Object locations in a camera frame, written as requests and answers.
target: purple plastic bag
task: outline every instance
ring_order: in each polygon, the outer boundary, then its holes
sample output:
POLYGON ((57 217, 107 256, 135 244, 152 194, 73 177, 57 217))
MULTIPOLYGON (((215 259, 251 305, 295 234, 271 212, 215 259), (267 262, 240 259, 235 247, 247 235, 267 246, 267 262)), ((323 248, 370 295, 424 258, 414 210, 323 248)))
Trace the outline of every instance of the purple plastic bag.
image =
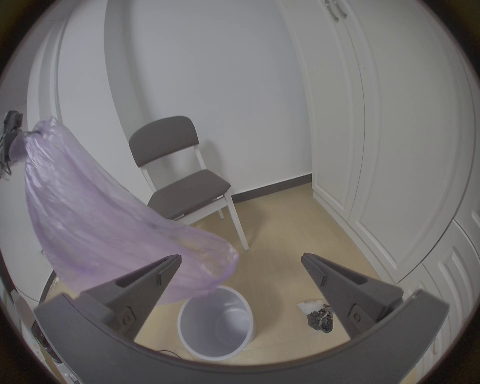
POLYGON ((19 135, 12 159, 26 155, 25 193, 35 234, 73 292, 105 283, 163 257, 182 263, 159 304, 205 295, 238 262, 222 238, 167 220, 123 188, 55 118, 19 135))

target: white trash can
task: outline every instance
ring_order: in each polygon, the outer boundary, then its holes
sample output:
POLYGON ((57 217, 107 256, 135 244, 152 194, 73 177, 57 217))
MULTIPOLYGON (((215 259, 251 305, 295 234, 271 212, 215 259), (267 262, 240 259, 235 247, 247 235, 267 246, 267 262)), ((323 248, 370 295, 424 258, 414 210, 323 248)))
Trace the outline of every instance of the white trash can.
POLYGON ((255 337, 256 324, 245 298, 219 286, 214 293, 191 298, 182 306, 178 332, 191 354, 219 361, 240 353, 255 337))

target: gray upholstery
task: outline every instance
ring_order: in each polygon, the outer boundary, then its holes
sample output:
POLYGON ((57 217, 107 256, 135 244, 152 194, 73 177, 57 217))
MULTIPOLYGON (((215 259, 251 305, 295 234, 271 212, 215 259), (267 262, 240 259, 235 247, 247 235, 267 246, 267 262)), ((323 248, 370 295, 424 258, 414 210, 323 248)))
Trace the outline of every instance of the gray upholstery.
POLYGON ((223 195, 230 184, 215 173, 202 169, 156 191, 148 206, 167 219, 175 219, 208 205, 223 195))
POLYGON ((197 132, 192 121, 185 116, 153 121, 140 128, 129 140, 138 167, 196 144, 197 132))

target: chair leg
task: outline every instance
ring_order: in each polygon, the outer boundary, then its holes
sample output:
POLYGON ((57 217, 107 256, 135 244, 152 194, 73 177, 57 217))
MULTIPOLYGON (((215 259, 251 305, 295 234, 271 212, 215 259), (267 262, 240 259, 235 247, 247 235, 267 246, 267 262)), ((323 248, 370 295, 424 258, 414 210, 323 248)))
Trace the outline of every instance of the chair leg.
POLYGON ((230 216, 232 216, 233 225, 237 230, 238 236, 240 238, 240 242, 243 245, 244 250, 248 251, 250 248, 247 243, 247 239, 245 238, 245 234, 243 233, 243 228, 241 227, 240 219, 237 215, 237 210, 233 205, 232 196, 230 195, 230 191, 226 192, 224 195, 225 200, 228 204, 228 210, 230 211, 230 216))

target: chair seat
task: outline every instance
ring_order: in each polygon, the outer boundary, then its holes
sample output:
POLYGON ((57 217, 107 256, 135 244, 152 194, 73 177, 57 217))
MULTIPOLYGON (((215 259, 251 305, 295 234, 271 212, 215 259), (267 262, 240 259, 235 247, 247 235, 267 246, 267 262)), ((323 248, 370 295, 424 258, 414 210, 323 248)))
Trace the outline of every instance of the chair seat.
POLYGON ((212 171, 202 169, 156 191, 148 206, 167 219, 193 212, 223 195, 230 184, 212 171))

